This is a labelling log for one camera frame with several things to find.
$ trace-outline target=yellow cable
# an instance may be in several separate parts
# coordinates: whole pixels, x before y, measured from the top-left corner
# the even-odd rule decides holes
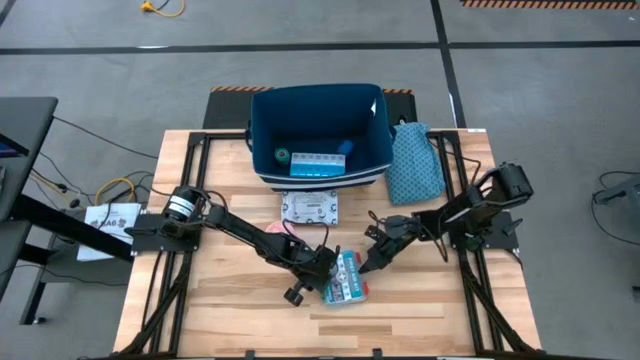
[[[61,197],[65,198],[66,200],[69,200],[69,198],[67,197],[67,195],[65,195],[62,191],[60,191],[60,189],[58,189],[57,187],[55,187],[54,185],[52,185],[51,183],[49,183],[47,180],[41,178],[40,176],[38,176],[38,174],[36,173],[32,173],[30,175],[31,179],[33,179],[34,181],[39,181],[40,183],[42,183],[43,185],[48,186],[51,190],[55,191],[58,193],[58,195],[60,195]]]
[[[167,14],[165,12],[162,12],[158,9],[156,9],[153,4],[151,4],[151,2],[149,1],[145,1],[142,3],[142,5],[140,5],[140,10],[144,11],[144,12],[154,12],[162,17],[166,17],[166,18],[173,18],[173,17],[178,17],[180,15],[182,15],[182,13],[184,12],[185,7],[187,6],[187,2],[186,0],[182,0],[180,5],[180,10],[178,10],[177,13],[175,14]]]
[[[131,199],[133,199],[133,194],[136,191],[135,186],[133,186],[133,183],[131,182],[131,180],[127,179],[127,178],[115,178],[113,180],[110,180],[108,183],[104,184],[103,187],[100,188],[100,190],[98,190],[96,192],[96,198],[94,200],[94,202],[97,205],[100,205],[100,194],[102,194],[103,191],[105,191],[105,189],[113,184],[113,183],[120,183],[120,182],[126,182],[127,184],[129,184],[129,187],[131,188],[131,193],[129,193],[129,198],[127,199],[127,201],[131,201]]]

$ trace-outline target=bin handle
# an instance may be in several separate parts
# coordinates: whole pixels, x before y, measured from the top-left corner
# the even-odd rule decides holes
[[[396,134],[398,131],[393,125],[389,125],[389,133],[391,134],[391,145],[393,145],[393,143],[396,142]]]
[[[247,122],[247,128],[244,129],[244,142],[247,143],[249,151],[253,152],[253,140],[251,139],[251,119]]]

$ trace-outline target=white paper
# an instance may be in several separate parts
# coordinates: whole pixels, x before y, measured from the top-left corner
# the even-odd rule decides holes
[[[111,204],[109,218],[105,221],[104,225],[102,225],[100,231],[113,236],[115,239],[131,244],[133,242],[133,238],[127,235],[124,232],[124,229],[133,227],[136,222],[136,218],[140,213],[140,207],[140,204],[135,203]],[[87,213],[84,217],[85,224],[98,228],[104,221],[105,216],[107,216],[108,209],[108,205],[87,207]],[[78,249],[78,261],[93,261],[110,258],[112,258],[111,255],[107,255],[84,245],[80,245],[80,248]]]
[[[338,224],[338,192],[283,192],[282,219],[297,223]]]

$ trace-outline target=black-and-orange warning stripe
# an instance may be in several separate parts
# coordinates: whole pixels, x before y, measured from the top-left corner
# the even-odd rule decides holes
[[[211,88],[211,92],[214,91],[265,91],[271,90],[273,86],[214,86]]]
[[[211,92],[214,91],[266,91],[274,89],[273,86],[214,86],[211,88]],[[385,94],[413,94],[411,89],[382,89]]]
[[[637,10],[635,1],[521,1],[465,0],[463,6],[502,9]]]

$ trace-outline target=blue storage tote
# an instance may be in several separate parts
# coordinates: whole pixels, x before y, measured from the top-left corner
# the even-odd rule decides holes
[[[253,95],[246,131],[255,172],[275,191],[319,191],[372,184],[391,165],[395,129],[389,125],[382,89],[372,84],[279,88]],[[289,153],[335,154],[345,140],[355,146],[345,174],[292,177],[275,159]]]

